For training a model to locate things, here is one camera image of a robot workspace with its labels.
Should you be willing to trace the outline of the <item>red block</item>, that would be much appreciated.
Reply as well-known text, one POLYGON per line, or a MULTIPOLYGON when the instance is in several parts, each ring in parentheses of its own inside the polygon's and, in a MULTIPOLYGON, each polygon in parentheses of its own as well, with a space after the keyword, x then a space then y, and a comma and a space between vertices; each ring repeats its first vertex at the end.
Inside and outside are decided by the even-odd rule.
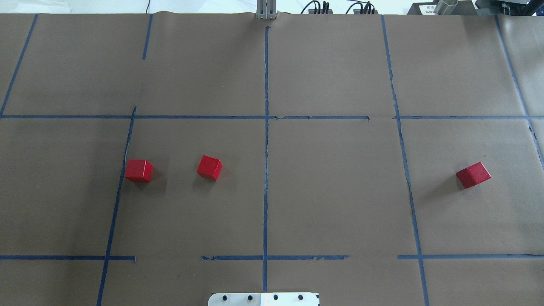
POLYGON ((196 172, 203 178, 217 181, 222 169, 223 163, 220 161, 220 159, 202 155, 196 172))
POLYGON ((152 180, 153 164, 147 159, 129 159, 125 165, 124 178, 136 183, 152 180))
POLYGON ((459 170, 455 176, 464 189, 474 187, 492 178, 492 175, 488 172, 482 162, 477 162, 476 164, 459 170))

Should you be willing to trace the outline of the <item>brown paper table cover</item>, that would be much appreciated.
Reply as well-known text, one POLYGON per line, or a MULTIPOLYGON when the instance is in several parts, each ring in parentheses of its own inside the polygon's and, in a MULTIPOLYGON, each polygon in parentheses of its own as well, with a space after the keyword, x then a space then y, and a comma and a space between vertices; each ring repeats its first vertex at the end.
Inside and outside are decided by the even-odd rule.
POLYGON ((542 306, 542 19, 1 15, 2 306, 281 291, 542 306))

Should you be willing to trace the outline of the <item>steel cup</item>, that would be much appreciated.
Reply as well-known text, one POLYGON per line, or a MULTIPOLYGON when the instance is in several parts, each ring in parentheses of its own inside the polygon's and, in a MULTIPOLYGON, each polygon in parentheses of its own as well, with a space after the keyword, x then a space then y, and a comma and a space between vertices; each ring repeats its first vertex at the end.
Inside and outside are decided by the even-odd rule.
POLYGON ((434 7, 435 15, 451 15, 455 10, 458 0, 437 0, 434 7))

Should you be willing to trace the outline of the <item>aluminium profile post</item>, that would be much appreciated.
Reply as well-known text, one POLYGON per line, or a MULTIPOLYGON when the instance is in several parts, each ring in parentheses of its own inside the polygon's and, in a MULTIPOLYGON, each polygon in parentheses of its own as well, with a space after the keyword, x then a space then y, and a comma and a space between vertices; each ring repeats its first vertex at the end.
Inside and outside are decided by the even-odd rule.
POLYGON ((258 20, 274 20, 277 18, 277 0, 257 0, 256 18, 258 20))

